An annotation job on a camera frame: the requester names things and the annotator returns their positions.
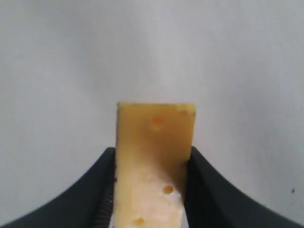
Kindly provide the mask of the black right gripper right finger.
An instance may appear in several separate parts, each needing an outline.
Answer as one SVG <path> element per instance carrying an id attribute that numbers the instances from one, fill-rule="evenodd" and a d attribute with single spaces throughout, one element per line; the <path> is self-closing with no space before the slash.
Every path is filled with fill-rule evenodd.
<path id="1" fill-rule="evenodd" d="M 192 147 L 185 212 L 189 228 L 300 228 L 256 202 L 224 178 Z"/>

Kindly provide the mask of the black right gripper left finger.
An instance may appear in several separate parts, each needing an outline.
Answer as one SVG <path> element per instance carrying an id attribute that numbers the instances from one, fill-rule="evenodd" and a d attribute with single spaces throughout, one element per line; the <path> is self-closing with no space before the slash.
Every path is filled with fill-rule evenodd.
<path id="1" fill-rule="evenodd" d="M 115 149 L 107 148 L 70 188 L 6 228 L 112 228 Z"/>

